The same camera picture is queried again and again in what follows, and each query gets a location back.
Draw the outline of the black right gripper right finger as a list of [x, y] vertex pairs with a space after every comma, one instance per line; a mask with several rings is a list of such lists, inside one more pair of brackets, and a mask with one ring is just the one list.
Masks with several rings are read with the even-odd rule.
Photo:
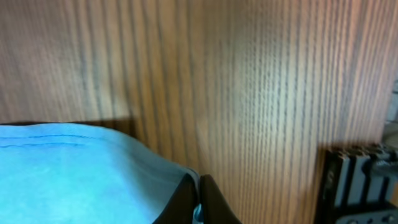
[[200, 177], [200, 203], [204, 224], [242, 224], [209, 174]]

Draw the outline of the light blue t-shirt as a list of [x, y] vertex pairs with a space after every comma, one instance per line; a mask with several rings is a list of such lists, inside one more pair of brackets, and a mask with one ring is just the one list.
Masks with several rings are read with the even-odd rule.
[[113, 129], [1, 127], [2, 223], [152, 223], [185, 175]]

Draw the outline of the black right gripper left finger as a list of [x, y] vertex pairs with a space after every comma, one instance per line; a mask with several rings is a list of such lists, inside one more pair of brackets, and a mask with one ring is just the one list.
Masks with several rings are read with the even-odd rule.
[[194, 179], [185, 174], [153, 224], [192, 224], [194, 209], [197, 205], [198, 198]]

